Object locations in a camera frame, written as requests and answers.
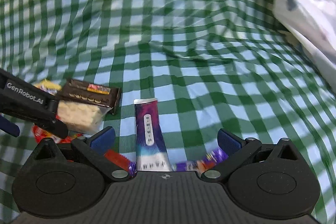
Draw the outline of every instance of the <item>plastic food package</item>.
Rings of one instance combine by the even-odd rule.
[[[69,130],[93,135],[99,131],[104,116],[110,110],[108,107],[60,101],[57,115]]]
[[[121,88],[97,85],[76,79],[68,79],[56,97],[64,101],[110,108],[115,115],[121,96]]]

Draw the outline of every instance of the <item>purple toothpaste tube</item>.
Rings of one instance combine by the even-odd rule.
[[[134,100],[136,120],[137,171],[171,171],[166,145],[159,125],[158,100]]]

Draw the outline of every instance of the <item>purple candy wrapper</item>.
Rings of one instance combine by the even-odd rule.
[[[137,163],[132,161],[128,166],[128,173],[133,177],[137,172]]]
[[[218,147],[210,153],[207,153],[202,160],[179,162],[172,165],[172,170],[176,172],[197,171],[201,174],[227,158],[227,154]]]

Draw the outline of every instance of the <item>crosshair marking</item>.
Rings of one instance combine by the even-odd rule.
[[[170,179],[172,176],[171,175],[168,175],[168,174],[164,174],[161,176],[161,178],[167,180],[167,179]]]

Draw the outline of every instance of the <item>robotic arm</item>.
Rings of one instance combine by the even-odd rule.
[[[43,90],[0,69],[0,112],[25,121],[58,136],[68,136],[67,126],[56,119],[59,100]],[[0,129],[17,137],[20,129],[0,116]]]

